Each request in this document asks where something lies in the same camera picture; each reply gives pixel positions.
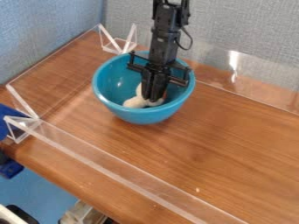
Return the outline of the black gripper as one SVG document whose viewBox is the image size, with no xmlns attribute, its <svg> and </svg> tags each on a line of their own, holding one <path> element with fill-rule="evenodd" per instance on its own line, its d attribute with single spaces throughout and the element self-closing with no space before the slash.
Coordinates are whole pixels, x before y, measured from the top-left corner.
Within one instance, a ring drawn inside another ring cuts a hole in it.
<svg viewBox="0 0 299 224">
<path fill-rule="evenodd" d="M 133 51 L 127 67 L 142 74 L 142 95 L 146 100 L 159 100 L 170 83 L 188 85 L 190 68 L 177 61 L 178 49 L 190 50 L 181 45 L 182 32 L 192 17 L 190 0 L 172 3 L 154 0 L 154 26 L 150 53 Z"/>
</svg>

